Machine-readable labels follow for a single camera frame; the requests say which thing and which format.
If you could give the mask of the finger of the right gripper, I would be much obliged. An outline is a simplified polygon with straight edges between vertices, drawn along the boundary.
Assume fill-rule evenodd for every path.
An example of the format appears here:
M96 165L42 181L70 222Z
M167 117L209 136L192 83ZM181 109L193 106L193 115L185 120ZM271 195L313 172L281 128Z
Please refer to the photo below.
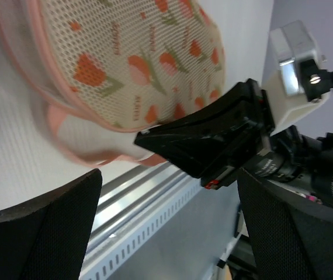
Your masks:
M260 129L258 83L238 82L207 107L169 124L137 134L134 144L152 152L172 149L182 141L213 139L227 145L245 130Z
M262 149L261 130L245 130L225 145L213 139L182 141L172 149L154 152L197 179L216 179L244 165Z

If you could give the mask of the floral mesh laundry bag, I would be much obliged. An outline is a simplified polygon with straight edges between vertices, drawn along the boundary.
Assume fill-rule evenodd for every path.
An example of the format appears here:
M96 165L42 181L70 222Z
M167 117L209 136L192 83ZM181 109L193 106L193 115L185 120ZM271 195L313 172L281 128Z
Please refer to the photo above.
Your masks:
M90 167L162 163L135 134L224 90L220 32L198 1L0 1L0 36L48 102L55 144Z

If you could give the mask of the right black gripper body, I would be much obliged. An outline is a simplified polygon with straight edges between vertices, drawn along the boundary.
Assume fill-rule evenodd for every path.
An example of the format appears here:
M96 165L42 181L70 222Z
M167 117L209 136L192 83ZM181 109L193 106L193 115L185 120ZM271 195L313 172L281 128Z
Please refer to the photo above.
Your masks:
M234 100L215 119L218 131L210 139L222 140L223 148L207 164L200 185L217 190L237 180L239 169L269 177L280 169L280 155L273 151L270 133L274 122L266 92L256 81L237 83L227 94Z

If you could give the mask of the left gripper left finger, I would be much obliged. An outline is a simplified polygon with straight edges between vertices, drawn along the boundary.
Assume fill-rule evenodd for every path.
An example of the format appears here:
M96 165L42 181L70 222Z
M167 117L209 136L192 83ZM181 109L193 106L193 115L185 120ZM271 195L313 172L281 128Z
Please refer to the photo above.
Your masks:
M0 210L0 279L78 279L101 188L94 169Z

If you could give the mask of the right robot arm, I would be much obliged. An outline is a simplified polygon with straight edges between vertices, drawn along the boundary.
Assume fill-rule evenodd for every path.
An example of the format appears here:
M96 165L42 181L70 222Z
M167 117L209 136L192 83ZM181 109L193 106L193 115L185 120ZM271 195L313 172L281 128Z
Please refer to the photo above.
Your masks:
M311 139L295 126L276 132L268 93L253 79L193 114L139 132L134 143L206 189L229 186L245 170L333 206L333 134Z

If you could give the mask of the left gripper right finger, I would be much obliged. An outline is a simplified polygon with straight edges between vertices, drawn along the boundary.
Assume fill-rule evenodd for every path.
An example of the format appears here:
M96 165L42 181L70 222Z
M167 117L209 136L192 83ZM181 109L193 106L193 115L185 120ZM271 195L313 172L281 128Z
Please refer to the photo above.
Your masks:
M245 170L238 193L260 279L333 279L333 208Z

